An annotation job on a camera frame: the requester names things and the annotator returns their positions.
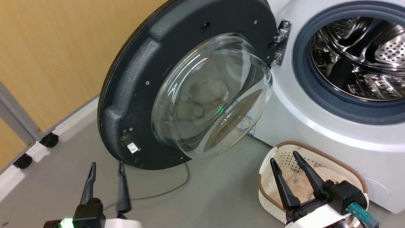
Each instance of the green led light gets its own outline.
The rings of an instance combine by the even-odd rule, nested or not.
[[[72,219],[72,218],[63,219],[63,220],[60,222],[60,227],[61,227],[61,228],[75,228],[75,227],[73,226],[73,219]]]
[[[219,110],[218,110],[218,116],[220,116],[223,112],[224,112],[223,107],[220,107]]]

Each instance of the laundry basket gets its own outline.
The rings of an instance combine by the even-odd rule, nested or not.
[[[367,207],[369,199],[367,196],[367,186],[361,176],[352,170],[347,165],[337,161],[336,159],[326,155],[316,149],[303,145],[297,142],[283,142],[272,148],[264,159],[259,171],[258,185],[259,185],[259,200],[263,208],[278,220],[286,224],[286,211],[282,205],[274,201],[269,195],[277,191],[277,185],[274,180],[273,171],[270,165],[270,159],[274,158],[280,167],[289,167],[294,172],[302,172],[297,162],[292,155],[293,151],[298,151],[301,156],[310,164],[315,167],[326,167],[336,173],[346,177],[354,186],[362,190],[367,199]],[[349,221],[350,227],[358,227],[360,222],[353,218]]]

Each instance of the washing machine door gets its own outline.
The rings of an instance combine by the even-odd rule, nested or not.
[[[105,79],[98,126],[108,151],[158,170],[231,148],[271,95],[277,35],[264,0],[165,3],[127,40]]]

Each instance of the wooden wall panel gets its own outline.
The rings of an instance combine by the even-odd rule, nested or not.
[[[42,131],[101,89],[121,46],[166,0],[1,0],[0,80]]]
[[[23,140],[0,118],[0,170],[26,146]]]

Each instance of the gray floor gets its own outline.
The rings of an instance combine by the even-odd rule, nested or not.
[[[97,162],[94,196],[104,205],[117,199],[117,161],[104,148],[95,120],[50,154],[24,170],[26,177],[0,202],[5,228],[42,227],[46,220],[71,217],[78,205],[92,161]],[[191,179],[183,188],[159,198],[135,201],[129,219],[145,228],[266,227],[282,228],[258,200],[257,173],[269,146],[245,137],[231,151],[188,164]],[[183,165],[162,171],[127,167],[131,197],[158,194],[181,184]],[[370,211],[384,227],[404,227],[404,213],[393,215],[372,205]],[[114,217],[114,208],[105,212]]]

